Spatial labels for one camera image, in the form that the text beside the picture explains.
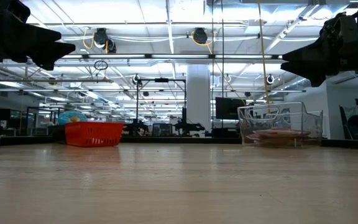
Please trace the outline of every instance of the hanging cable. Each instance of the hanging cable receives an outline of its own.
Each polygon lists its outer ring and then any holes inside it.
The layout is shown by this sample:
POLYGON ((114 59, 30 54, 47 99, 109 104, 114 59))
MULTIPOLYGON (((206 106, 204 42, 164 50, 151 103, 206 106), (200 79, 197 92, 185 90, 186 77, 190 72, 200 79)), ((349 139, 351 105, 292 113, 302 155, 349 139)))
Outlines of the hanging cable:
POLYGON ((265 46, 264 46, 264 35, 262 31, 262 12, 261 12, 261 3, 258 0, 258 8, 259 8, 259 29, 260 29, 260 43, 262 48, 262 62, 264 65, 264 83, 265 83, 265 94, 266 94, 266 102, 269 104, 269 93, 267 91, 267 76, 266 76, 266 61, 265 61, 265 46))
POLYGON ((82 40, 82 43, 84 44, 84 47, 86 47, 87 49, 91 49, 93 47, 93 39, 94 39, 94 33, 92 35, 92 44, 91 46, 87 46, 87 44, 85 43, 85 39, 82 40))

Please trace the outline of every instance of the fluorescent light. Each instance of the fluorescent light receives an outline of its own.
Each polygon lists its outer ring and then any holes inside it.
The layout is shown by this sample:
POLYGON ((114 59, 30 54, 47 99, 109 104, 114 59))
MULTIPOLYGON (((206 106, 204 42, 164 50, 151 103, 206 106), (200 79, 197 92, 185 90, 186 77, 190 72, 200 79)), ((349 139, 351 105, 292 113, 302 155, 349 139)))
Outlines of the fluorescent light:
POLYGON ((99 98, 96 93, 93 93, 93 92, 91 92, 91 91, 88 91, 88 92, 86 92, 85 94, 87 94, 89 97, 92 97, 92 98, 94 98, 94 99, 98 99, 98 98, 99 98))
MULTIPOLYGON (((262 55, 216 55, 216 58, 228 58, 228 59, 262 59, 262 55)), ((271 55, 265 55, 266 59, 271 59, 271 55)))
POLYGON ((89 55, 89 58, 144 58, 145 55, 127 54, 127 55, 89 55))
POLYGON ((54 91, 54 90, 23 90, 23 91, 28 91, 28 92, 45 92, 45 91, 54 91))
POLYGON ((65 55, 62 57, 62 59, 78 59, 82 58, 82 55, 65 55))
POLYGON ((85 52, 85 53, 87 53, 87 54, 90 54, 90 52, 87 51, 86 49, 80 49, 80 51, 85 52))
POLYGON ((165 101, 169 101, 169 102, 182 102, 184 100, 171 100, 171 99, 156 99, 156 100, 153 100, 153 99, 148 99, 148 100, 139 100, 139 102, 145 102, 145 101, 154 101, 154 102, 165 102, 165 101))
POLYGON ((0 89, 0 91, 16 92, 16 91, 20 91, 20 90, 13 90, 13 89, 0 89))
POLYGON ((71 89, 66 89, 66 90, 57 90, 57 91, 68 91, 68 92, 83 91, 83 92, 87 92, 88 90, 82 90, 82 89, 79 89, 79 90, 71 90, 71 89))
POLYGON ((67 99, 64 99, 64 98, 61 98, 61 97, 50 97, 50 99, 56 100, 56 101, 67 101, 67 99))
POLYGON ((15 88, 20 88, 22 87, 22 85, 18 84, 18 83, 14 83, 14 82, 0 82, 1 85, 6 85, 6 86, 10 86, 10 87, 15 87, 15 88))
POLYGON ((44 97, 43 95, 41 95, 39 93, 33 93, 33 92, 30 92, 30 93, 33 94, 34 96, 44 97))
POLYGON ((152 58, 209 58, 209 55, 152 55, 152 58))

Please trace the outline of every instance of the table surface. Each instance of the table surface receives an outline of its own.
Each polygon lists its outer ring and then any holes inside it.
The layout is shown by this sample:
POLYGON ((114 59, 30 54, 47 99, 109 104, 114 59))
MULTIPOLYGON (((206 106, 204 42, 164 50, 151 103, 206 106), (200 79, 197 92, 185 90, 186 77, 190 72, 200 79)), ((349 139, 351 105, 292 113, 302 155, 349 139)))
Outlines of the table surface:
POLYGON ((358 150, 0 147, 1 223, 358 223, 358 150))

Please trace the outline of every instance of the red plastic basket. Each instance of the red plastic basket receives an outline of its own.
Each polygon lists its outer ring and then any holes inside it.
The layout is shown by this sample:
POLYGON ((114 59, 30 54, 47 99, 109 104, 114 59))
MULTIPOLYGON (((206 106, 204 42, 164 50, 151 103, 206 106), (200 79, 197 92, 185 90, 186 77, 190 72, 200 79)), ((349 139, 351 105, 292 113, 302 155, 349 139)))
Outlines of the red plastic basket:
POLYGON ((124 123, 73 122, 65 124, 66 143, 71 146, 117 146, 124 123))

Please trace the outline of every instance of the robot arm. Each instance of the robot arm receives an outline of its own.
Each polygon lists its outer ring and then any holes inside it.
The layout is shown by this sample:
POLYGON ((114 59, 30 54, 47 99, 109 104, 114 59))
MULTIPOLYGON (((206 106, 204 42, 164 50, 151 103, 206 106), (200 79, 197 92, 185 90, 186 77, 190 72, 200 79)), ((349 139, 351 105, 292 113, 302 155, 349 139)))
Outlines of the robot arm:
POLYGON ((320 37, 313 44, 283 55, 287 62, 281 69, 310 80, 320 86, 326 76, 339 72, 358 73, 358 12, 340 13, 324 23, 320 37))

